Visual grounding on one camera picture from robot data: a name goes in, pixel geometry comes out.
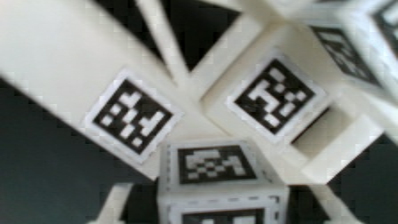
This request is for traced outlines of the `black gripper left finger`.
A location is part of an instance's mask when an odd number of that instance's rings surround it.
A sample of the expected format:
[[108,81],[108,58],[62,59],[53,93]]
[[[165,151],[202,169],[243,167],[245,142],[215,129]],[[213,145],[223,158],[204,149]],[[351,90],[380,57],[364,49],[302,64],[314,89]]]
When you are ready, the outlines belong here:
[[126,224],[126,222],[120,220],[120,215],[131,188],[131,183],[117,183],[111,186],[97,217],[92,221],[87,222],[87,224]]

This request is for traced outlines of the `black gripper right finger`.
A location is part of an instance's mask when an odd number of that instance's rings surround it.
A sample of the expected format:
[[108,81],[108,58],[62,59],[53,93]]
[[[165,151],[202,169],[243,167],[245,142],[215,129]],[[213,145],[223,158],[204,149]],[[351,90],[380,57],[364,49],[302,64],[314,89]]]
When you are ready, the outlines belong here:
[[328,220],[323,222],[323,224],[362,224],[328,186],[310,185],[309,189],[328,217]]

